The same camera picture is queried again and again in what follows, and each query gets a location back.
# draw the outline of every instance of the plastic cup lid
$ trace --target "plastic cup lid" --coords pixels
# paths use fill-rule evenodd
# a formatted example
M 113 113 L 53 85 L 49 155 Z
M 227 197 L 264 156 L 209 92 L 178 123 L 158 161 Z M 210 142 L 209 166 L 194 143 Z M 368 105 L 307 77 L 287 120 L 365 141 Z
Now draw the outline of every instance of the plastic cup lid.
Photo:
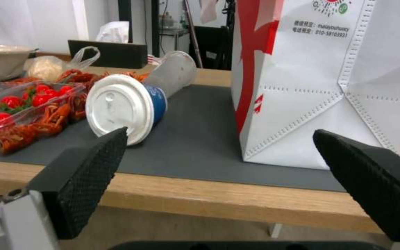
M 107 76 L 91 88 L 86 100 L 89 126 L 97 136 L 127 127 L 127 145 L 143 141 L 154 123 L 154 107 L 146 88 L 126 75 Z

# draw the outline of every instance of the gray mat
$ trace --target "gray mat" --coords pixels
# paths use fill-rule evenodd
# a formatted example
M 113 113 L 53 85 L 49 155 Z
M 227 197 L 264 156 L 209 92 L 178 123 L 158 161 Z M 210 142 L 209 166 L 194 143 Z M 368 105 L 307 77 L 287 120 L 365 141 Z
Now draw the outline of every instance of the gray mat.
M 94 138 L 83 120 L 0 161 L 46 165 L 65 148 Z M 127 149 L 118 172 L 344 191 L 329 171 L 244 163 L 226 87 L 191 86 L 174 95 L 148 138 Z

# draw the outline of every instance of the red stripe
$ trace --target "red stripe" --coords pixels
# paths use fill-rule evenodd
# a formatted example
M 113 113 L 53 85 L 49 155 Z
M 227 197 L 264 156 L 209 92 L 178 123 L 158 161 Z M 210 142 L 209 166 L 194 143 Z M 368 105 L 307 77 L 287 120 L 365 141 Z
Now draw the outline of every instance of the red stripe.
M 260 50 L 266 54 L 272 54 L 279 20 L 262 25 L 254 31 L 257 23 L 260 0 L 238 0 L 237 10 L 239 12 L 240 33 L 243 61 L 243 82 L 240 91 L 240 100 L 235 111 L 237 130 L 240 133 L 245 124 L 254 89 L 254 51 Z

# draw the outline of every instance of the white bowl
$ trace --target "white bowl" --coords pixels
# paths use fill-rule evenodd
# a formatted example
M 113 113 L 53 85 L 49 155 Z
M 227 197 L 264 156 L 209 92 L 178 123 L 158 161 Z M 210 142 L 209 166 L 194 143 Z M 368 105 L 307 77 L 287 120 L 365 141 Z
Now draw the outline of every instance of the white bowl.
M 35 49 L 0 45 L 0 81 L 21 75 L 29 53 Z

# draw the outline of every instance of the white curtain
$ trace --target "white curtain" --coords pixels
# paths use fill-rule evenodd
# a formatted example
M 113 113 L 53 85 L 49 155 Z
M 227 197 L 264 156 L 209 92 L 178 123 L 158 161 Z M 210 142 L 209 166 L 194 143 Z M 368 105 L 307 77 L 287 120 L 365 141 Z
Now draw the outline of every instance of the white curtain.
M 87 40 L 84 2 L 0 0 L 0 44 L 68 54 L 67 40 Z
M 38 47 L 27 0 L 0 0 L 0 44 Z

